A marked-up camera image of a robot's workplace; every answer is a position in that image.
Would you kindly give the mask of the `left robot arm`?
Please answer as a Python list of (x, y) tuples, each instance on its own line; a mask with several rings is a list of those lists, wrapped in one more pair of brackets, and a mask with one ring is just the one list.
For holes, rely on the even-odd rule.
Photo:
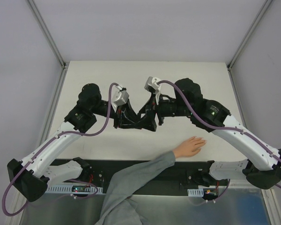
[(8, 165), (10, 183), (28, 202), (38, 200), (46, 190), (68, 180), (88, 182), (91, 180), (90, 165), (80, 157), (52, 166), (52, 162), (73, 142), (82, 136), (97, 136), (107, 127), (109, 119), (118, 119), (120, 107), (129, 102), (126, 88), (112, 83), (109, 99), (102, 100), (98, 85), (86, 84), (74, 108), (68, 113), (55, 133), (36, 150)]

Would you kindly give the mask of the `grey sleeved forearm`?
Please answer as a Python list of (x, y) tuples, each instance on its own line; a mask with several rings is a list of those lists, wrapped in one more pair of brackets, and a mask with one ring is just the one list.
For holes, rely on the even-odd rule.
[(108, 186), (97, 225), (149, 225), (129, 197), (165, 169), (175, 164), (172, 151), (158, 158), (135, 164), (115, 173)]

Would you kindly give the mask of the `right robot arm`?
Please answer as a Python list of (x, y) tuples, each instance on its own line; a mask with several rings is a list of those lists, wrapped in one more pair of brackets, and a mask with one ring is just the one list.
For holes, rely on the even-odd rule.
[(200, 86), (189, 78), (172, 83), (149, 77), (145, 87), (151, 92), (145, 112), (153, 111), (159, 124), (165, 117), (188, 117), (192, 124), (212, 133), (246, 156), (235, 162), (213, 161), (201, 173), (202, 181), (246, 180), (260, 189), (278, 186), (281, 181), (281, 149), (271, 147), (246, 129), (221, 103), (203, 98)]

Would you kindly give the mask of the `mannequin hand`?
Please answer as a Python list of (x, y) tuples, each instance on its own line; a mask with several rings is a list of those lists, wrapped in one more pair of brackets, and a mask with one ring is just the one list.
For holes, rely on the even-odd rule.
[(193, 157), (198, 154), (205, 145), (205, 139), (194, 136), (183, 141), (173, 150), (173, 153), (175, 158)]

